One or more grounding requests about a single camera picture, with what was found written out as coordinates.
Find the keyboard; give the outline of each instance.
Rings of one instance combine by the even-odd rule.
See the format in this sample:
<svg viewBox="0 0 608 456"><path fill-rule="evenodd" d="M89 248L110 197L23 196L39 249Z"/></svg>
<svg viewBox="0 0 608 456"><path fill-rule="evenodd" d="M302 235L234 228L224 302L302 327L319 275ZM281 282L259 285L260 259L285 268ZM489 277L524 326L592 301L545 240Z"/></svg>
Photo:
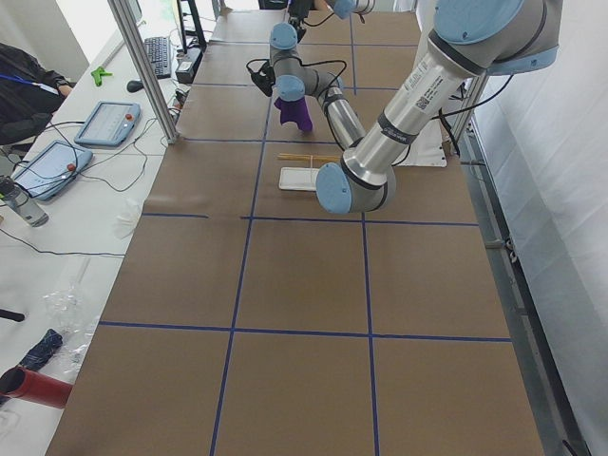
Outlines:
<svg viewBox="0 0 608 456"><path fill-rule="evenodd" d="M171 77L171 42L167 36L154 36L143 40L143 47L157 79Z"/></svg>

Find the red tube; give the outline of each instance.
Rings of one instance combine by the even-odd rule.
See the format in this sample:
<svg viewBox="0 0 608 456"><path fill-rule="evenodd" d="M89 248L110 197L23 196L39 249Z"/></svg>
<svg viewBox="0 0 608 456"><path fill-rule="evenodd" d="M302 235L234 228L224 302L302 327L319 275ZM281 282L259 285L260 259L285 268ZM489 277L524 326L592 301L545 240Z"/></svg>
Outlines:
<svg viewBox="0 0 608 456"><path fill-rule="evenodd" d="M63 409L72 391L69 383L20 367L0 377L0 394L44 406Z"/></svg>

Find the table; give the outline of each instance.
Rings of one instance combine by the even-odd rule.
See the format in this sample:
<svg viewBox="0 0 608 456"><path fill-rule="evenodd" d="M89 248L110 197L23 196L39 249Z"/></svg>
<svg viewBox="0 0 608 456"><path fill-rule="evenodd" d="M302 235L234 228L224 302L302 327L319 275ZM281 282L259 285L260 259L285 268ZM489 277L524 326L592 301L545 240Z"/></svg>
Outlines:
<svg viewBox="0 0 608 456"><path fill-rule="evenodd" d="M459 163L398 169L366 215L278 190L279 152L336 153L243 71L282 19L218 20L47 455L541 455ZM349 62L369 127L418 32L366 19L300 54Z"/></svg>
<svg viewBox="0 0 608 456"><path fill-rule="evenodd" d="M146 36L146 33L154 34L155 30L144 26L141 32ZM92 62L89 71L104 61L105 56L121 41L118 33L114 35L100 56ZM94 85L88 71L52 121L56 124L83 121L99 100L139 103L142 117L129 138L131 140L142 133L146 120L153 118L154 112L143 90L133 94L125 90L127 81L139 79L126 47L121 48L106 69L114 75L104 77L100 87ZM167 100L170 100L175 91L175 82L161 80L160 83ZM59 126L70 140L73 140L78 127ZM161 165L166 147L162 138L161 129L154 123L138 142L138 147L147 157L145 173L127 191L116 193L103 182L80 177L63 194L49 203L41 203L49 214L49 222L44 226L30 228L11 210L2 208L0 214L5 221L0 228L45 250L124 254L131 236L118 238L114 225L128 200L143 204ZM27 158L34 157L55 139L61 139L56 131L50 129L43 133ZM93 163L101 162L115 152L95 149ZM88 174L105 178L113 185L124 188L140 173L143 161L144 157L130 147L120 156L91 168ZM22 323L0 319L0 367L3 371L14 366L48 328L57 328L57 319L47 314L43 296L68 290L78 280L82 304L79 315L83 330L81 334L67 338L65 343L69 348L76 349L88 342L90 337L82 333L94 329L121 266L121 257L40 255L4 234L0 234L0 256L4 269L0 279L0 307L27 314ZM60 351L42 372L73 382L77 372L65 371L69 367L64 358L66 354L65 350ZM18 416L20 420L17 427L4 436L0 426L0 453L24 456L44 454L62 411L19 400L11 400L2 410L8 410L10 414L7 416Z"/></svg>

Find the purple object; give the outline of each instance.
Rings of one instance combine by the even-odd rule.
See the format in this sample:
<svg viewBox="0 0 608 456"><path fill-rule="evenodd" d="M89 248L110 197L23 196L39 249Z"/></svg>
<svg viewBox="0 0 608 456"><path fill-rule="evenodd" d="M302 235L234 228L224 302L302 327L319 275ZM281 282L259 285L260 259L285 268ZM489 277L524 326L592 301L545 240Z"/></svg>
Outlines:
<svg viewBox="0 0 608 456"><path fill-rule="evenodd" d="M295 122L300 130L313 131L313 121L308 114L305 98L300 98L296 102L285 102L277 98L275 106L281 111L281 125Z"/></svg>

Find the wooden stick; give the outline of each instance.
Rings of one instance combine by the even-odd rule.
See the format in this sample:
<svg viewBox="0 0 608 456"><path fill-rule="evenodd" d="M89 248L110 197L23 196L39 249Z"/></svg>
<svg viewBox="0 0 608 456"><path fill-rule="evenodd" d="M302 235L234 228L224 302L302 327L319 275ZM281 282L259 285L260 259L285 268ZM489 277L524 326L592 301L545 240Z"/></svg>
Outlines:
<svg viewBox="0 0 608 456"><path fill-rule="evenodd" d="M276 156L279 160L291 160L294 162L324 162L324 163L338 163L340 157L333 155L297 155L297 154L278 154Z"/></svg>

